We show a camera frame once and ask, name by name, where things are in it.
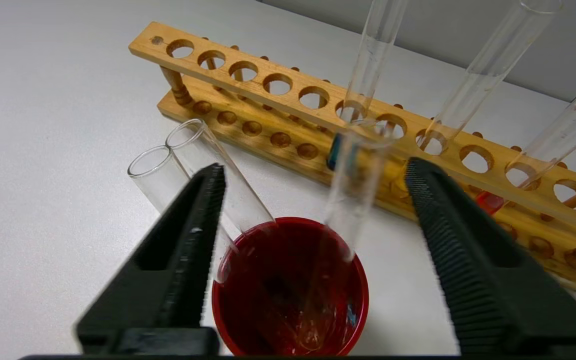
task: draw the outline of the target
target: gray wall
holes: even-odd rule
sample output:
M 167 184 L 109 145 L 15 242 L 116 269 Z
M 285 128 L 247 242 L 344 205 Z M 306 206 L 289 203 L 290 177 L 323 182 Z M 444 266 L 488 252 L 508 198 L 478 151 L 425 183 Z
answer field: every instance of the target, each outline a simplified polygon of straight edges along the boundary
M 370 0 L 261 0 L 361 33 Z M 410 0 L 396 44 L 466 68 L 508 11 L 509 0 Z M 576 96 L 576 0 L 526 51 L 506 82 L 571 101 Z

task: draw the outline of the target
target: test tube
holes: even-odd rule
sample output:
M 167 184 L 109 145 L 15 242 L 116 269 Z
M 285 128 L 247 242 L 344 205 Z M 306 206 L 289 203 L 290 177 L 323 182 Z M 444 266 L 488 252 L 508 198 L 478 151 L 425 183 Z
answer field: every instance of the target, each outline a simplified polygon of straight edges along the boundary
M 561 8 L 561 0 L 515 0 L 417 145 L 432 155 L 445 151 Z
M 526 189 L 575 149 L 576 98 L 506 166 L 505 177 L 515 187 Z M 487 191 L 478 194 L 475 200 L 490 215 L 508 203 L 501 196 Z
M 299 343 L 306 349 L 344 339 L 350 262 L 375 200 L 386 153 L 396 141 L 393 130 L 371 119 L 359 119 L 349 123 L 341 137 L 324 225 L 343 242 L 327 238 L 320 243 L 298 333 Z
M 140 153 L 128 166 L 128 176 L 160 213 L 189 180 L 172 151 L 164 145 Z
M 230 302 L 238 304 L 240 321 L 254 324 L 275 354 L 294 354 L 298 325 L 286 319 L 286 313 L 287 308 L 297 312 L 300 301 L 283 302 L 286 298 L 304 299 L 308 277 L 295 265 L 300 256 L 290 246 L 290 239 L 284 238 L 274 217 L 203 120 L 195 118 L 174 128 L 166 145 L 189 176 L 210 164 L 224 166 L 226 194 L 219 224 L 224 236 L 234 239 L 235 249 L 215 249 L 219 264 L 215 281 L 226 289 L 222 293 L 231 295 Z
M 357 61 L 339 117 L 346 123 L 364 118 L 375 95 L 379 75 L 393 47 L 408 0 L 373 0 L 363 27 Z M 327 167 L 335 170 L 341 135 L 334 137 Z
M 226 196 L 222 205 L 221 224 L 232 239 L 237 239 L 242 233 L 260 224 L 275 222 L 203 120 L 195 118 L 174 128 L 166 139 L 166 146 L 172 149 L 188 176 L 210 164 L 224 166 Z

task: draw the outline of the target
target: red container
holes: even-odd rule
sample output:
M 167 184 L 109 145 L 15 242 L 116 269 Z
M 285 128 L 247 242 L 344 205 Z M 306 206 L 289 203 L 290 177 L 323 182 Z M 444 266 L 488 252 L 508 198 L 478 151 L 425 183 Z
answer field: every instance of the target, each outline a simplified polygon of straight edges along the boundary
M 294 289 L 295 284 L 292 287 L 284 284 L 279 274 L 304 274 L 302 278 L 307 278 L 314 271 L 318 253 L 322 249 L 322 239 L 332 239 L 343 246 L 339 235 L 317 221 L 285 217 L 277 218 L 276 222 L 282 236 L 268 237 L 268 229 L 272 225 L 264 223 L 235 240 L 239 251 L 236 258 L 243 259 L 246 265 L 238 267 L 231 262 L 234 256 L 224 256 L 220 271 L 227 272 L 226 281 L 222 284 L 213 282 L 212 285 L 212 312 L 217 331 L 236 356 L 290 355 L 280 353 L 276 348 L 278 344 L 282 345 L 282 349 L 283 344 L 286 344 L 286 349 L 294 347 L 294 344 L 290 344 L 294 341 L 286 335 L 292 328 L 275 325 L 285 324 L 286 321 L 294 324 L 299 316 L 295 308 L 289 305 L 291 292 L 288 289 Z M 297 287 L 307 289 L 307 285 L 302 283 Z M 277 303 L 276 296 L 279 294 L 284 296 L 281 300 L 288 305 L 282 306 L 280 301 L 279 306 L 272 308 L 273 311 L 266 311 L 264 304 L 268 294 L 273 296 L 272 303 Z M 368 281 L 357 256 L 350 264 L 343 297 L 347 301 L 342 304 L 347 321 L 343 322 L 343 335 L 334 336 L 341 340 L 325 344 L 308 355 L 347 355 L 364 329 L 368 316 Z

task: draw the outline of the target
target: test tube rim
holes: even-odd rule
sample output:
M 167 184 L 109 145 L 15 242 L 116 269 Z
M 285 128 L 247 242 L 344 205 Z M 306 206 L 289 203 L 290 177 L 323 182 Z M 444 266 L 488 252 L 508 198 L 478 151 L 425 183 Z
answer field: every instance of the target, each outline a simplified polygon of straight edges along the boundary
M 521 7 L 526 9 L 526 11 L 533 12 L 535 14 L 540 14 L 540 15 L 553 15 L 553 14 L 557 14 L 558 12 L 560 12 L 564 7 L 563 2 L 562 2 L 562 0 L 556 0 L 556 3 L 558 3 L 558 6 L 553 10 L 536 10 L 536 9 L 533 9 L 532 7 L 528 6 L 528 4 L 526 4 L 526 0 L 520 0 L 519 1 L 519 4 L 521 4 Z
M 380 121 L 375 118 L 359 118 L 350 123 L 346 123 L 345 129 L 342 132 L 344 136 L 352 136 L 355 142 L 361 144 L 363 148 L 370 150 L 378 150 L 389 148 L 395 144 L 399 139 L 392 136 L 383 136 L 377 133 L 370 132 L 370 128 L 374 128 Z
M 144 157 L 147 157 L 148 155 L 150 155 L 151 153 L 158 151 L 158 150 L 165 150 L 167 151 L 167 155 L 166 157 L 164 157 L 163 160 L 161 160 L 161 162 L 159 164 L 157 164 L 156 166 L 153 166 L 150 170 L 146 170 L 144 172 L 140 172 L 140 173 L 134 173 L 134 169 L 133 167 L 137 164 L 137 162 L 139 162 L 140 160 L 144 159 Z M 159 170 L 160 168 L 162 168 L 162 166 L 166 165 L 167 162 L 170 161 L 170 159 L 172 159 L 172 150 L 169 148 L 169 146 L 166 145 L 158 145 L 158 146 L 154 146 L 149 148 L 148 150 L 140 153 L 139 155 L 137 155 L 137 157 L 134 158 L 134 160 L 132 160 L 130 162 L 130 165 L 128 165 L 128 176 L 131 179 L 139 179 L 139 178 L 143 178 L 145 176 L 148 176 L 152 173 L 155 173 L 155 171 Z
M 188 139 L 185 139 L 184 141 L 182 141 L 179 144 L 171 145 L 172 137 L 175 134 L 177 134 L 180 130 L 187 128 L 190 124 L 199 124 L 199 128 Z M 166 145 L 165 146 L 167 146 L 167 148 L 169 148 L 170 150 L 178 150 L 180 148 L 183 148 L 183 146 L 186 146 L 186 145 L 196 141 L 196 139 L 198 139 L 200 136 L 202 136 L 205 129 L 206 129 L 206 123 L 203 120 L 198 119 L 198 118 L 192 118 L 188 121 L 185 121 L 184 123 L 181 123 L 179 126 L 175 127 L 172 131 L 170 131 L 170 133 L 166 137 Z

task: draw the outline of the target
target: wooden test tube rack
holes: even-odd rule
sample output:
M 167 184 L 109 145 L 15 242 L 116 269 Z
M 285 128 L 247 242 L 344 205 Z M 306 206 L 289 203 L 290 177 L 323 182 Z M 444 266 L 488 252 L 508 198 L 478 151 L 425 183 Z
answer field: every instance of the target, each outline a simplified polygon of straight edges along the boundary
M 180 47 L 192 48 L 192 53 L 173 57 Z M 344 122 L 336 111 L 343 105 L 344 87 L 157 22 L 148 25 L 129 49 L 159 64 L 171 85 L 158 103 L 162 114 L 180 122 L 199 117 L 222 141 L 330 184 L 333 173 L 326 167 L 326 157 L 335 132 L 343 131 Z M 216 68 L 216 59 L 224 64 Z M 204 62 L 208 68 L 201 67 Z M 256 76 L 242 80 L 243 69 Z M 276 80 L 290 85 L 290 90 L 271 94 L 269 84 Z M 300 102 L 307 94 L 320 96 L 318 109 Z M 518 189 L 505 177 L 505 166 L 516 157 L 516 149 L 487 141 L 480 134 L 461 132 L 440 155 L 429 155 L 416 145 L 416 137 L 423 134 L 430 119 L 379 100 L 361 111 L 400 126 L 404 133 L 384 169 L 375 200 L 379 207 L 416 219 L 410 199 L 395 191 L 394 181 L 409 157 L 434 162 L 471 196 L 483 190 L 512 201 L 514 205 L 499 210 L 494 219 L 563 285 L 576 290 L 576 210 L 559 201 L 553 191 L 555 184 L 576 191 L 574 171 L 555 166 L 536 188 Z M 471 152 L 486 160 L 488 171 L 476 173 L 464 166 L 462 160 Z

